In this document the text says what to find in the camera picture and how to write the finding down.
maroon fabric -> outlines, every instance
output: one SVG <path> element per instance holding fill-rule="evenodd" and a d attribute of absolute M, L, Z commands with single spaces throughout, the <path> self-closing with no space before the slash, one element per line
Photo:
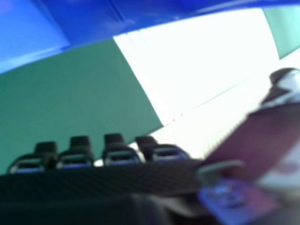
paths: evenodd
<path fill-rule="evenodd" d="M 246 163 L 244 178 L 259 178 L 286 155 L 300 139 L 300 105 L 265 109 L 249 117 L 203 162 L 230 159 Z"/>

green panel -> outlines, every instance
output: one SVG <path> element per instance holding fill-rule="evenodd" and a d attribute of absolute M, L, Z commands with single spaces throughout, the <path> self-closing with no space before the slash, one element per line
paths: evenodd
<path fill-rule="evenodd" d="M 129 142 L 162 127 L 114 41 L 89 45 L 0 76 L 0 173 L 37 142 L 89 135 L 97 157 L 103 134 Z"/>
<path fill-rule="evenodd" d="M 300 7 L 266 8 L 264 13 L 270 25 L 280 58 L 300 47 Z"/>

blue plastic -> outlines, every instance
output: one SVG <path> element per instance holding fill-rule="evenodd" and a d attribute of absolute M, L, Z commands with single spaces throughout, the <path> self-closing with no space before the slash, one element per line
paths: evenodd
<path fill-rule="evenodd" d="M 0 73 L 115 35 L 193 16 L 300 0 L 0 0 Z"/>

